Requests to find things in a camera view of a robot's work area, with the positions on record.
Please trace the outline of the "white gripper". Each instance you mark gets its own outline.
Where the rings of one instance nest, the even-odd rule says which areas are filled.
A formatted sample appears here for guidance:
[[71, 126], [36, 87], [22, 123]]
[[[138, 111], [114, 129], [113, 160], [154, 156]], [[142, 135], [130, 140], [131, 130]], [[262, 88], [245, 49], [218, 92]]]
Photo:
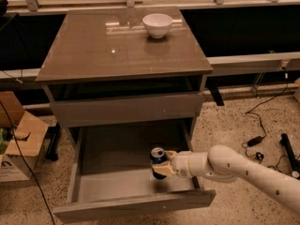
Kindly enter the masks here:
[[191, 172], [189, 169], [189, 156], [190, 151], [182, 151], [177, 153], [176, 151], [166, 151], [166, 156], [168, 160], [171, 160], [170, 165], [154, 165], [153, 170], [155, 173], [164, 176], [177, 175], [181, 178], [190, 178]]

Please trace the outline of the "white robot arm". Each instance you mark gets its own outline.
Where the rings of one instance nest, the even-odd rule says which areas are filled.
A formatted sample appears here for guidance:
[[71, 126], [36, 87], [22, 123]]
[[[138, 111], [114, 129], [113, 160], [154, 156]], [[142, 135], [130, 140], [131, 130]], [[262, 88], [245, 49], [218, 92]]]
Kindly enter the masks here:
[[153, 173], [181, 178], [202, 176], [216, 182], [233, 182], [237, 177], [300, 214], [300, 181], [250, 161], [225, 145], [214, 145], [208, 152], [167, 151], [161, 147], [150, 152]]

